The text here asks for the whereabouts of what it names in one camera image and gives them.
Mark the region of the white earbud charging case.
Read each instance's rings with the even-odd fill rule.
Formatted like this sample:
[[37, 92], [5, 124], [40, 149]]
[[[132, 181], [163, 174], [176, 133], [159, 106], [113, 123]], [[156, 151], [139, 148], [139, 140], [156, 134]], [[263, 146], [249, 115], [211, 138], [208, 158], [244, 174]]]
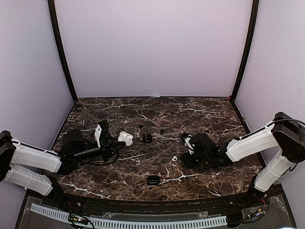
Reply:
[[133, 135], [125, 131], [121, 131], [118, 136], [119, 142], [124, 142], [126, 146], [131, 146], [133, 144]]

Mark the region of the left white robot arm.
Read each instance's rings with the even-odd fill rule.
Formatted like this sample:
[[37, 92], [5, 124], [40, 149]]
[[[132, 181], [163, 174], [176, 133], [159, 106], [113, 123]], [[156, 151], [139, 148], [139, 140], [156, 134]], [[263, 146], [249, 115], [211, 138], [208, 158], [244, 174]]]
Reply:
[[4, 130], [0, 134], [0, 179], [48, 196], [55, 207], [63, 208], [67, 197], [61, 193], [61, 187], [52, 178], [31, 168], [68, 175], [81, 165], [96, 165], [93, 160], [97, 157], [101, 157], [101, 165], [106, 166], [118, 159], [120, 149], [133, 143], [133, 136], [125, 131], [118, 137], [111, 136], [107, 121], [97, 124], [93, 137], [94, 141], [90, 141], [81, 130], [72, 129], [62, 137], [61, 150], [53, 151], [20, 142]]

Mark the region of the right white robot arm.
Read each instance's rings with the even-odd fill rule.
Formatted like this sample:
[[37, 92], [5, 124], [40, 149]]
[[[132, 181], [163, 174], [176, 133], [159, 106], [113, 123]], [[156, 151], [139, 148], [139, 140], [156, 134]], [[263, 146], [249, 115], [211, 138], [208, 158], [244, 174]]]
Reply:
[[206, 133], [183, 133], [181, 140], [189, 150], [181, 157], [187, 168], [226, 167], [250, 155], [277, 147], [276, 155], [252, 180], [249, 192], [243, 197], [243, 203], [248, 207], [255, 206], [275, 181], [305, 159], [305, 124], [283, 112], [276, 113], [271, 122], [258, 130], [220, 146]]

